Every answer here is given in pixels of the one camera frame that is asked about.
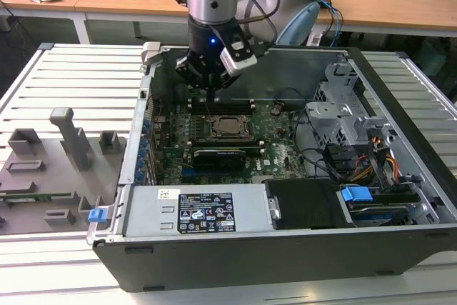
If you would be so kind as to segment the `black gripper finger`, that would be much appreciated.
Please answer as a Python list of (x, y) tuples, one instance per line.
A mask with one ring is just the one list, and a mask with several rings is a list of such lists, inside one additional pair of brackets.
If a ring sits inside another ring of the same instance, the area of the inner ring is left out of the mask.
[(213, 78), (213, 101), (215, 101), (220, 90), (227, 89), (232, 83), (233, 77), (228, 74), (215, 76)]
[(206, 101), (214, 101), (214, 86), (211, 83), (213, 69), (205, 56), (195, 51), (176, 60), (176, 73), (190, 86), (206, 92)]

